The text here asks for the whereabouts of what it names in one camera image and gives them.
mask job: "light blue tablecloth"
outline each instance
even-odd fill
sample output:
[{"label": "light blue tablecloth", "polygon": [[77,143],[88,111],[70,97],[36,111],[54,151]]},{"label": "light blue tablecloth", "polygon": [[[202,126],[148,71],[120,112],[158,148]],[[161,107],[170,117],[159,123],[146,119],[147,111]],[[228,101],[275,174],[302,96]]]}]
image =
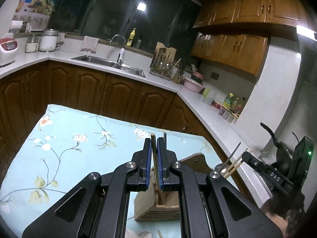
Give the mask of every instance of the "light blue tablecloth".
[{"label": "light blue tablecloth", "polygon": [[[0,214],[21,237],[31,222],[87,174],[114,171],[143,148],[150,133],[162,137],[164,131],[48,105],[9,167],[0,190]],[[178,159],[202,152],[209,166],[221,163],[201,136],[167,131],[167,149],[174,151]],[[135,196],[130,195],[128,218],[134,215]],[[158,229],[164,238],[180,237],[179,220],[136,222],[132,218],[126,226],[135,233],[149,231],[154,237],[158,237]]]}]

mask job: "sink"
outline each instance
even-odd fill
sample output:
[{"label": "sink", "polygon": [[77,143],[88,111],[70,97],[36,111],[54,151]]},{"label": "sink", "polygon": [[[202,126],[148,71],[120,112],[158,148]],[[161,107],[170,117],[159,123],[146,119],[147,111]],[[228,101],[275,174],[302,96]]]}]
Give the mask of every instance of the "sink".
[{"label": "sink", "polygon": [[99,65],[104,65],[104,66],[108,66],[111,68],[116,68],[118,70],[121,70],[121,71],[130,73],[130,74],[134,74],[134,75],[145,78],[144,72],[141,69],[133,68],[133,67],[125,65],[125,64],[118,64],[116,62],[102,59],[99,57],[94,57],[91,55],[83,55],[83,56],[74,57],[72,59],[78,60],[78,61],[95,63],[95,64],[99,64]]}]

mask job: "knife block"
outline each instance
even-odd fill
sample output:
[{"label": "knife block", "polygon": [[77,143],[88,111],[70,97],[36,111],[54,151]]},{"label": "knife block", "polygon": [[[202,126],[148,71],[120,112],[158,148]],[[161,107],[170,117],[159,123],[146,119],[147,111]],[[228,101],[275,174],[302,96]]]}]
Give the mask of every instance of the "knife block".
[{"label": "knife block", "polygon": [[[213,171],[202,153],[195,153],[180,160],[196,172],[208,174]],[[149,188],[145,192],[138,192],[134,199],[134,220],[172,220],[180,218],[178,192],[163,192],[164,205],[158,203],[158,192],[154,171],[151,171]]]}]

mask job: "blue gripper pad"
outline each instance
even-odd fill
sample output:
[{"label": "blue gripper pad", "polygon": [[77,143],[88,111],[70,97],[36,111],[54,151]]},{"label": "blue gripper pad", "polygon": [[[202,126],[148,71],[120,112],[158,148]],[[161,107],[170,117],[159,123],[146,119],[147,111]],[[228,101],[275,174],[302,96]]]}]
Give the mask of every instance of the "blue gripper pad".
[{"label": "blue gripper pad", "polygon": [[163,190],[163,167],[162,167],[162,157],[161,157],[161,150],[159,145],[159,139],[157,139],[157,150],[156,153],[158,154],[158,183],[161,190]]},{"label": "blue gripper pad", "polygon": [[149,189],[149,184],[150,184],[151,160],[152,160],[152,146],[150,142],[149,150],[147,153],[146,174],[145,174],[145,186],[147,190]]}]

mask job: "white countertop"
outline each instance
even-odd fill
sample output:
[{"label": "white countertop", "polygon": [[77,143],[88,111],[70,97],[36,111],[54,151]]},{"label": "white countertop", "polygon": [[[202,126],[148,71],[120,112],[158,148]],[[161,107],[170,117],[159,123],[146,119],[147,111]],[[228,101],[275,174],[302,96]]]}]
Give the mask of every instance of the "white countertop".
[{"label": "white countertop", "polygon": [[[248,147],[244,140],[231,128],[231,124],[227,123],[227,121],[225,121],[224,119],[222,119],[221,116],[218,115],[217,109],[208,106],[202,102],[202,95],[190,91],[183,85],[177,85],[172,81],[168,81],[160,77],[151,75],[149,73],[149,67],[139,67],[144,71],[145,78],[143,78],[111,67],[71,59],[81,55],[83,54],[65,51],[55,51],[49,53],[36,52],[31,54],[20,53],[17,54],[15,61],[13,63],[7,66],[0,66],[0,79],[19,69],[46,60],[71,63],[74,65],[84,66],[104,72],[118,74],[120,76],[135,79],[177,93],[181,97],[181,99],[186,103],[186,105],[188,105],[188,107],[193,111],[197,118],[199,118],[199,120],[207,128],[207,130],[211,133],[211,135],[214,137],[216,142],[223,149],[227,156],[231,154],[231,152],[235,149],[239,142],[241,142],[241,145],[238,148],[237,152],[233,155],[233,159],[238,158],[243,153],[243,151]],[[251,194],[253,195],[253,198],[256,201],[257,205],[261,207],[262,204],[269,198],[269,194],[267,193],[267,190],[261,183],[260,179],[255,174],[253,169],[244,163],[238,168],[237,171],[243,179],[243,181],[245,182],[248,189],[250,190]]]}]

